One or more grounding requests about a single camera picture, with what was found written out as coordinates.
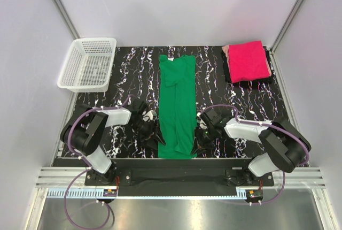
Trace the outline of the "green t shirt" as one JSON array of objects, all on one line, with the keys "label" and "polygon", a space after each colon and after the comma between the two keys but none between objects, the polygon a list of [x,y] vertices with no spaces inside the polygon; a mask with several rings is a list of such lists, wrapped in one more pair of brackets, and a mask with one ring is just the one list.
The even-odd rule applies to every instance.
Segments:
[{"label": "green t shirt", "polygon": [[159,124],[165,145],[159,144],[162,159],[192,159],[197,127],[196,57],[161,55]]}]

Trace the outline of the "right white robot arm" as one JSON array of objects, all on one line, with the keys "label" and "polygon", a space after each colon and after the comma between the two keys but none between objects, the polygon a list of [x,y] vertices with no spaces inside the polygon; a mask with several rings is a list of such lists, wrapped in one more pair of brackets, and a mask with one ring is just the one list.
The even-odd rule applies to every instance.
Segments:
[{"label": "right white robot arm", "polygon": [[306,164],[312,149],[304,136],[286,119],[253,121],[230,117],[210,108],[197,114],[192,153],[224,157],[228,145],[252,142],[264,149],[243,165],[226,170],[228,186],[260,186],[275,171],[291,173]]}]

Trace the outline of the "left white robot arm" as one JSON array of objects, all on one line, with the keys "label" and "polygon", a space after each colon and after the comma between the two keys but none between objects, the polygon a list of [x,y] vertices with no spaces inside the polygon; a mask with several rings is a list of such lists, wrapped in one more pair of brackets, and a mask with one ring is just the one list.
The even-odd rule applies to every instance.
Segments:
[{"label": "left white robot arm", "polygon": [[92,108],[81,104],[60,133],[60,140],[69,150],[83,160],[90,177],[104,185],[119,182],[116,163],[110,160],[100,147],[104,130],[112,126],[128,125],[147,147],[158,150],[166,145],[157,113],[148,110],[145,101],[129,96],[122,105],[108,108]]}]

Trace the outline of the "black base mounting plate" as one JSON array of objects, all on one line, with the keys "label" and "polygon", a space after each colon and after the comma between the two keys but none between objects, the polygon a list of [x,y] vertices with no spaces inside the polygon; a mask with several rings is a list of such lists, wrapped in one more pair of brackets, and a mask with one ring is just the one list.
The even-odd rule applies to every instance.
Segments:
[{"label": "black base mounting plate", "polygon": [[106,180],[91,171],[87,186],[119,185],[119,196],[186,197],[235,196],[237,187],[272,187],[273,176],[254,177],[247,170],[249,159],[197,158],[191,160],[115,159],[116,168]]}]

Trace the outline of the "black marble pattern mat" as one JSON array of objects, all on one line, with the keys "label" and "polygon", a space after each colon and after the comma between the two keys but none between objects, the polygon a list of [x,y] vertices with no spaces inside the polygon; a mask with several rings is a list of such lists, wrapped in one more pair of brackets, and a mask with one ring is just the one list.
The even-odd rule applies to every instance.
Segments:
[{"label": "black marble pattern mat", "polygon": [[[194,55],[196,58],[196,105],[201,111],[209,105],[230,104],[246,120],[274,120],[289,115],[278,83],[278,75],[271,64],[271,83],[228,83],[223,70],[221,46],[180,47],[118,47],[115,52],[112,75],[105,93],[79,93],[75,104],[92,107],[122,104],[129,94],[135,95],[157,111],[159,106],[159,56],[178,58]],[[198,158],[243,158],[265,152],[263,145],[243,139],[216,139],[215,149],[199,154]],[[129,126],[107,128],[100,147],[110,158],[157,158],[157,153],[142,146]]]}]

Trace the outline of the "white plastic basket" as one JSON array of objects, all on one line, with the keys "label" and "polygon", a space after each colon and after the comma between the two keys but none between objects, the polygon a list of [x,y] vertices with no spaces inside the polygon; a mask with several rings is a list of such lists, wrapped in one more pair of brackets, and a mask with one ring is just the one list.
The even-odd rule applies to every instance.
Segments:
[{"label": "white plastic basket", "polygon": [[57,86],[74,93],[106,92],[115,50],[116,39],[112,37],[74,40],[69,47]]}]

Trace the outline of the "folded pink t shirt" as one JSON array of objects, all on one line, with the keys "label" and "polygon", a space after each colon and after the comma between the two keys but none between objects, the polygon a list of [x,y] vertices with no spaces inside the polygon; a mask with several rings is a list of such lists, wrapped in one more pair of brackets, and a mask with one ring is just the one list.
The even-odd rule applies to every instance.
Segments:
[{"label": "folded pink t shirt", "polygon": [[261,41],[229,45],[228,66],[232,83],[266,79],[271,76]]}]

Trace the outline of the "folded peach t shirt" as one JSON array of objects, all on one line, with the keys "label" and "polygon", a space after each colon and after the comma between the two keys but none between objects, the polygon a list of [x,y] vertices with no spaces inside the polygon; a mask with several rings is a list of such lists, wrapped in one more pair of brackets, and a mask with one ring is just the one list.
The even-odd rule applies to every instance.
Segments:
[{"label": "folded peach t shirt", "polygon": [[229,45],[225,45],[222,47],[222,51],[226,57],[227,63],[229,63]]}]

